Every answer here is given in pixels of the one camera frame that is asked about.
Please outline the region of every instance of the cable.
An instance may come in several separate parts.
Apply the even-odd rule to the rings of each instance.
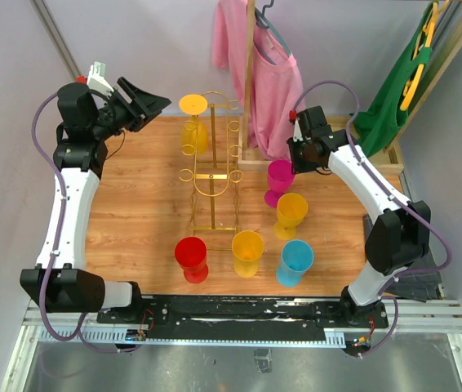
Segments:
[[[124,145],[124,141],[126,141],[126,131],[122,130],[122,141],[120,145],[115,151],[113,151],[110,155],[108,155],[108,157],[106,158],[106,161],[110,159],[111,157],[113,157],[122,148],[122,146]]]
[[[151,314],[151,317],[152,317],[151,324],[149,325],[149,328],[148,328],[148,332],[151,332],[151,330],[155,326],[155,314],[149,309],[144,310],[144,312],[149,312],[149,314]]]
[[[60,243],[60,235],[62,234],[62,225],[64,223],[64,215],[66,213],[66,202],[68,201],[68,195],[66,192],[66,186],[64,183],[64,177],[60,173],[58,167],[53,163],[53,160],[46,154],[44,149],[42,149],[42,146],[39,144],[37,140],[37,122],[38,118],[41,116],[42,110],[55,98],[57,97],[57,93],[51,94],[48,98],[46,98],[41,105],[38,107],[37,112],[35,112],[35,116],[33,116],[33,121],[32,121],[32,128],[31,128],[31,134],[32,134],[32,142],[33,145],[35,145],[35,148],[37,151],[42,155],[44,160],[50,165],[51,169],[53,169],[53,172],[55,173],[55,177],[57,181],[59,182],[59,187],[60,187],[60,193],[62,194],[61,200],[60,200],[60,211],[59,211],[59,218],[57,220],[57,226],[56,226],[56,231],[55,231],[55,239],[53,240],[53,246],[51,248],[51,254],[50,254],[50,261],[48,262],[48,266],[46,267],[46,271],[44,272],[44,275],[42,276],[42,284],[41,284],[41,289],[39,292],[38,296],[38,307],[41,310],[41,318],[42,318],[42,323],[44,324],[44,327],[46,327],[46,330],[50,333],[51,337],[58,341],[71,341],[74,337],[78,336],[79,339],[81,340],[84,345],[86,345],[88,348],[98,352],[98,353],[104,353],[104,354],[118,354],[121,352],[133,352],[137,349],[140,348],[134,348],[134,349],[121,349],[121,350],[106,350],[106,349],[99,349],[92,345],[91,343],[87,342],[84,339],[84,336],[82,335],[81,332],[81,327],[84,323],[84,319],[87,316],[87,313],[82,313],[80,317],[78,318],[77,322],[77,327],[75,330],[72,332],[71,335],[69,336],[62,336],[59,335],[59,333],[53,329],[53,327],[50,324],[50,320],[48,318],[47,312],[46,312],[46,291],[48,288],[48,283],[50,280],[50,275],[51,275],[51,270],[53,269],[53,266],[55,265],[55,260],[56,260],[56,253],[58,250],[58,246]]]
[[[393,296],[382,296],[382,300],[393,300],[394,302],[394,320],[393,324],[391,325],[391,328],[389,328],[389,332],[387,332],[384,336],[384,338],[378,342],[378,344],[373,345],[369,350],[367,350],[365,353],[358,353],[358,357],[362,359],[366,355],[369,355],[371,353],[374,353],[377,349],[379,349],[393,334],[394,329],[396,328],[396,324],[398,323],[398,301],[396,300],[395,297]]]
[[[142,325],[144,324],[144,321],[146,321],[146,312],[142,312],[142,320],[140,321],[140,326],[139,326],[139,335],[143,339],[145,338],[144,330],[142,329]]]
[[[369,331],[369,333],[367,333],[365,336],[360,337],[358,339],[358,343],[356,343],[355,345],[358,345],[359,343],[363,343],[364,341],[368,341],[369,339],[371,339],[371,336],[376,329],[375,318],[372,316],[369,316],[369,325],[371,325],[371,330]]]
[[[402,203],[400,200],[394,197],[393,193],[385,186],[385,184],[378,178],[378,176],[371,170],[371,168],[367,165],[365,161],[362,160],[362,156],[356,149],[356,145],[354,144],[353,141],[353,136],[351,135],[350,129],[351,125],[353,124],[354,119],[358,116],[358,113],[360,112],[360,100],[358,99],[358,96],[354,90],[347,86],[345,83],[336,81],[336,80],[324,80],[322,82],[318,82],[313,84],[311,87],[308,87],[302,95],[296,100],[296,103],[293,107],[293,110],[296,111],[296,108],[300,104],[300,102],[304,99],[304,97],[309,93],[311,90],[313,90],[315,87],[324,85],[324,84],[335,84],[338,86],[342,86],[345,88],[347,91],[351,93],[353,96],[354,100],[356,101],[356,110],[354,111],[353,116],[347,121],[347,124],[345,125],[345,134],[347,135],[347,140],[349,142],[349,145],[351,146],[351,150],[353,151],[353,154],[355,158],[358,160],[358,163],[365,169],[367,174],[371,177],[371,179],[380,187],[380,189],[389,197],[389,199],[392,199],[398,206],[400,206],[405,212],[407,212],[409,215],[413,216],[417,221],[419,221],[424,227],[426,227],[432,234],[434,234],[439,241],[442,243],[442,245],[445,248],[446,252],[446,260],[443,264],[433,267],[433,268],[419,268],[419,269],[406,269],[404,271],[396,273],[393,277],[391,277],[386,284],[380,289],[378,292],[378,296],[381,296],[384,291],[389,287],[395,279],[399,279],[402,276],[406,276],[409,274],[435,274],[441,270],[444,270],[446,267],[449,266],[449,264],[452,262],[452,250],[451,246],[449,243],[443,238],[441,233],[439,233],[429,222],[427,222],[424,218],[419,216],[416,212],[414,212],[409,206],[407,206],[405,203]],[[368,355],[369,353],[374,352],[376,349],[381,347],[381,345],[387,341],[387,339],[392,335],[394,328],[396,327],[396,324],[398,322],[398,302],[394,297],[389,297],[389,296],[382,296],[381,298],[392,298],[394,301],[394,308],[395,308],[395,314],[394,314],[394,321],[393,325],[389,329],[389,332],[387,332],[387,335],[385,335],[384,339],[378,343],[375,347],[372,349],[368,350],[366,353],[361,354],[362,357],[365,355]]]

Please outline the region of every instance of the yellow hanger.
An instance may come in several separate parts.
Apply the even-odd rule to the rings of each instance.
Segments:
[[[438,2],[433,3],[433,7],[431,8],[430,15],[427,17],[425,24],[423,25],[421,32],[418,34],[418,38],[416,39],[416,46],[414,49],[414,54],[412,59],[414,60],[418,53],[420,52],[421,43],[423,43],[424,47],[430,47],[433,41],[434,36],[434,28],[436,27],[436,22],[438,21],[438,17],[440,14],[445,11],[446,6],[449,4],[450,0],[446,0],[443,7],[438,10]],[[418,88],[418,84],[420,83],[421,74],[424,72],[425,65],[420,64],[418,65],[418,69],[414,75],[413,79],[407,80],[405,83],[405,88],[403,89],[403,101],[400,104],[400,110],[405,111],[409,109],[409,105],[412,102],[412,97],[416,93],[416,89]]]

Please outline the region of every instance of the pink shirt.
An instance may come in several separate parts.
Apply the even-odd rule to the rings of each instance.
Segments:
[[[220,0],[216,8],[212,61],[229,68],[238,101],[244,104],[247,58],[247,0]],[[275,65],[253,46],[249,146],[258,145],[267,159],[289,159],[287,139],[293,135],[289,111],[304,88],[295,57],[287,56],[269,29],[255,24],[255,42]],[[302,100],[299,111],[304,109]]]

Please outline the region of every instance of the blue cup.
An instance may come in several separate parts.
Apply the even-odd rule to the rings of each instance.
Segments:
[[[294,287],[302,275],[311,268],[314,261],[313,249],[304,241],[293,239],[282,249],[280,265],[277,268],[277,280],[285,287]]]

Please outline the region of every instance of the wooden table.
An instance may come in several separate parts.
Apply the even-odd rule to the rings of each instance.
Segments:
[[[244,173],[240,182],[241,229],[257,231],[265,251],[256,276],[239,278],[231,252],[209,251],[206,281],[185,281],[173,251],[186,236],[190,217],[191,183],[179,180],[179,170],[191,160],[180,152],[185,118],[160,117],[140,133],[127,133],[122,149],[104,165],[91,207],[87,233],[87,268],[106,280],[131,280],[143,293],[338,296],[365,264],[362,217],[365,210],[337,176],[298,175],[292,192],[309,203],[309,214],[297,228],[308,242],[314,264],[301,283],[286,288],[275,270],[284,245],[274,237],[276,211],[264,203],[265,173]],[[217,127],[222,123],[217,118]],[[122,138],[108,140],[114,151]],[[224,139],[217,145],[223,149]],[[401,189],[397,176],[388,180]],[[198,224],[209,220],[209,201],[199,196]],[[216,222],[233,223],[233,191],[216,199]],[[208,247],[230,247],[231,233],[201,235]]]

